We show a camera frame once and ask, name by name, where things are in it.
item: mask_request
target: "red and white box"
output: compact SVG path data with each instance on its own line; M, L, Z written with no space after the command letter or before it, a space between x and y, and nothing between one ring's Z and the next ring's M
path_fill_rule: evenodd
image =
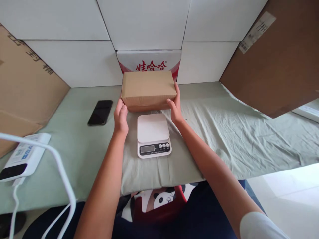
M130 71L171 71L177 80L181 50L119 50L116 52L122 73Z

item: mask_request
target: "white sleeve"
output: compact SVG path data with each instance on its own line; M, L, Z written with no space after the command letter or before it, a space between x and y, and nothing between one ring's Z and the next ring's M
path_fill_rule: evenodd
M239 225L241 239L289 239L266 215L247 213Z

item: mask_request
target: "red chinese characters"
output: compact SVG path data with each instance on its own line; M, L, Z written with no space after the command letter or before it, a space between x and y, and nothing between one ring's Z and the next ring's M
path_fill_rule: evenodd
M136 65L136 69L135 70L137 70L137 71L147 71L147 70L145 70L145 66L146 66L145 62L144 61L142 61L142 62L143 62L142 65L141 64Z
M150 71L154 71L154 67L156 68L156 65L154 65L153 61L146 67L147 69L150 69Z
M157 66L157 68L159 68L159 70L164 70L164 67L166 67L164 65L164 61L160 65Z
M136 65L136 69L135 70L136 71L147 71L149 69L150 71L154 71L156 68L159 69L159 70L164 70L165 67L167 67L164 64L164 61L160 65L157 65L157 66L153 63L153 61L151 61L151 63L146 66L146 69L145 69L145 66L146 66L145 61L142 61L142 65L141 64Z

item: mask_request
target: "cardboard box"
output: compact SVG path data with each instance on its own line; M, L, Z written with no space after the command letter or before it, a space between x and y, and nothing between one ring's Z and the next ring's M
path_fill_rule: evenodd
M276 118L319 97L319 1L268 0L220 82Z
M0 24L0 132L24 137L44 127L70 87ZM17 143L0 140L0 157Z
M174 100L176 95L170 71L123 74L121 98L130 112L169 109L166 100Z
M122 73L131 71L171 71L177 80L181 50L120 50L116 52Z

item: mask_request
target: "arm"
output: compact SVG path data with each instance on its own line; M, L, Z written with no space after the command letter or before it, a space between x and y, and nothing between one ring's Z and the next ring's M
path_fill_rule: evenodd
M180 91L175 83L177 96L167 100L171 107L171 117L183 136L196 164L208 181L219 204L226 214L236 236L240 238L240 221L249 212L263 213L243 189L235 176L220 157L192 130L184 120L180 110Z
M128 133L127 108L119 99L114 132L78 223L75 239L111 238L120 198L124 141Z

